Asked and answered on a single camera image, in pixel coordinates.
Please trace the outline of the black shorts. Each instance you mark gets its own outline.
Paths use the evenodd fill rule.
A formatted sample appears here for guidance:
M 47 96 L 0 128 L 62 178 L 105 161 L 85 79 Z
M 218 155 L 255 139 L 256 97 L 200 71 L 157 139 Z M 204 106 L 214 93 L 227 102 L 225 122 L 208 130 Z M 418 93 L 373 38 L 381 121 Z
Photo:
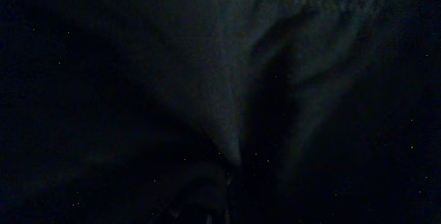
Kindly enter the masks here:
M 2 223 L 439 223 L 440 0 L 1 0 Z

